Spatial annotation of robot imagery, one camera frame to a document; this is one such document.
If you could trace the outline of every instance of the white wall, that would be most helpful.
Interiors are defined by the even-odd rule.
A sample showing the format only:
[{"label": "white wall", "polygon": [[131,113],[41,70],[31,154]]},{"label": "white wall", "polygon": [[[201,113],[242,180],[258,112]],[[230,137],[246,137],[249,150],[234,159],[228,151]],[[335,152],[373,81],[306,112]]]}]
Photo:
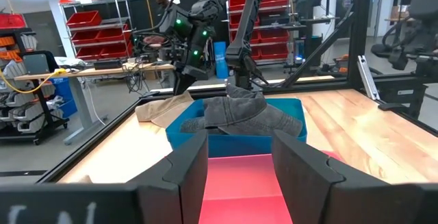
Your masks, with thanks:
[{"label": "white wall", "polygon": [[391,9],[394,0],[382,0],[380,6],[380,14],[378,17],[378,25],[377,25],[377,36],[383,36],[390,28],[389,21],[385,21],[385,19],[389,19],[391,17]]},{"label": "white wall", "polygon": [[[322,5],[326,6],[326,0],[322,0]],[[330,9],[331,14],[336,14],[336,0],[330,0]],[[326,11],[320,7],[313,8],[313,16],[315,18],[320,18],[321,16],[325,16]],[[313,35],[321,36],[322,39],[326,40],[327,37],[333,33],[335,30],[335,20],[332,20],[329,24],[315,24],[313,25]]]}]

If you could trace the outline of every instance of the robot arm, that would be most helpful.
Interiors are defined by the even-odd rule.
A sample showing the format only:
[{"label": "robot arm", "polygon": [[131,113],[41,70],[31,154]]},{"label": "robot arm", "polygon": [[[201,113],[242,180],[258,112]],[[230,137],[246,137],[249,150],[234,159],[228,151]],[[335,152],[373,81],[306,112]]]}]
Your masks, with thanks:
[{"label": "robot arm", "polygon": [[[250,74],[261,78],[261,72],[251,59],[250,37],[261,0],[246,0],[235,40],[226,52],[227,64],[235,70],[236,85],[250,88]],[[200,0],[187,12],[180,7],[169,7],[164,21],[160,22],[160,33],[173,36],[187,43],[187,49],[180,62],[175,66],[174,95],[180,95],[196,80],[207,79],[207,73],[200,69],[201,54],[210,35],[214,30],[212,23],[223,11],[227,0]]]}]

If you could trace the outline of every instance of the wooden work surface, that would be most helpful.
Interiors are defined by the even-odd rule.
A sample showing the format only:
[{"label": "wooden work surface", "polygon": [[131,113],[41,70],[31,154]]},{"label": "wooden work surface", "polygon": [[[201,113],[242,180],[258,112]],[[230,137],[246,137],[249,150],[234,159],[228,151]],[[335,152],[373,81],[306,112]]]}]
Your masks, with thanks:
[{"label": "wooden work surface", "polygon": [[[134,67],[134,63],[124,63],[124,66],[127,68]],[[170,64],[165,64],[162,66],[151,66],[150,64],[141,64],[139,65],[139,68],[142,69],[142,71],[162,71],[162,70],[170,70],[173,69],[173,66]],[[124,68],[119,69],[105,69],[105,70],[96,70],[96,69],[86,69],[83,71],[80,71],[78,73],[65,73],[65,74],[57,74],[54,75],[55,77],[91,77],[91,76],[100,76],[100,75],[111,75],[111,74],[121,74],[125,73],[126,70]],[[50,73],[46,74],[37,74],[37,75],[23,75],[19,77],[15,77],[14,80],[33,80],[33,79],[45,79],[46,77],[50,76]]]},{"label": "wooden work surface", "polygon": [[[398,18],[385,18],[385,21],[398,22],[398,21],[402,21],[403,19],[404,18],[400,18],[400,19],[398,19]],[[410,18],[407,20],[407,22],[413,22],[413,21],[415,21],[415,19],[413,19],[413,18]]]},{"label": "wooden work surface", "polygon": [[[356,90],[331,90],[267,98],[299,98],[307,143],[388,183],[438,182],[438,140]],[[61,180],[123,183],[172,151],[165,129],[139,123],[132,114]]]}]

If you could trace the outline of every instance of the black cable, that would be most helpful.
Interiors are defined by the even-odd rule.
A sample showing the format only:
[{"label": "black cable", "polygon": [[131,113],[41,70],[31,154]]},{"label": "black cable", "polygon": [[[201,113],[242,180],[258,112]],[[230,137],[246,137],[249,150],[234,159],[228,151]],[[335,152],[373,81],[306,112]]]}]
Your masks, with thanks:
[{"label": "black cable", "polygon": [[409,41],[410,39],[412,39],[413,36],[409,36],[409,37],[406,37],[406,38],[404,38],[403,40],[401,40],[401,41],[399,41],[399,42],[397,42],[397,43],[395,43],[395,44],[393,44],[393,45],[388,45],[388,44],[386,43],[386,40],[387,40],[388,36],[391,35],[391,33],[392,33],[394,30],[396,30],[396,29],[400,29],[400,28],[403,26],[403,24],[406,23],[410,18],[411,18],[411,16],[407,16],[406,18],[404,18],[404,19],[403,19],[402,21],[400,21],[399,23],[396,23],[396,25],[394,25],[393,27],[391,27],[391,28],[385,33],[385,35],[384,35],[383,38],[382,38],[382,44],[383,44],[383,46],[387,47],[388,49],[394,49],[394,48],[396,48],[396,47],[398,47],[398,46],[404,44],[405,42]]},{"label": "black cable", "polygon": [[162,26],[162,24],[164,23],[164,21],[166,20],[166,17],[168,16],[168,14],[170,12],[170,7],[173,4],[173,1],[174,0],[170,0],[169,1],[169,4],[166,6],[166,9],[164,10],[164,15],[163,15],[161,21],[156,26],[154,26],[152,28],[149,28],[149,29],[140,29],[138,31],[133,32],[133,34],[135,35],[135,34],[141,34],[141,33],[144,33],[144,32],[151,32],[151,31],[153,31],[155,29],[158,29],[160,26]]}]

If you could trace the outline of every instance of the blue bin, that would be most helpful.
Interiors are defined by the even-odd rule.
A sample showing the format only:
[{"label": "blue bin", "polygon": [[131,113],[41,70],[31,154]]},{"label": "blue bin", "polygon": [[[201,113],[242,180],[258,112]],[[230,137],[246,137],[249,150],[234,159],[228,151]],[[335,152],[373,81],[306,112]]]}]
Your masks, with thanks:
[{"label": "blue bin", "polygon": [[[299,119],[303,126],[298,140],[306,142],[307,128],[304,111],[299,99],[266,99],[274,107]],[[195,101],[166,129],[167,139],[173,149],[190,139],[194,134],[181,133],[181,124],[186,119],[204,116],[203,100]],[[209,157],[229,157],[271,153],[270,136],[209,135]]]},{"label": "blue bin", "polygon": [[66,101],[59,107],[62,110],[62,118],[68,118],[77,112],[75,100],[71,99]]},{"label": "blue bin", "polygon": [[68,78],[55,78],[50,79],[50,81],[55,86],[55,95],[59,95],[64,100],[73,99],[73,94],[71,93],[70,85],[68,84]]}]

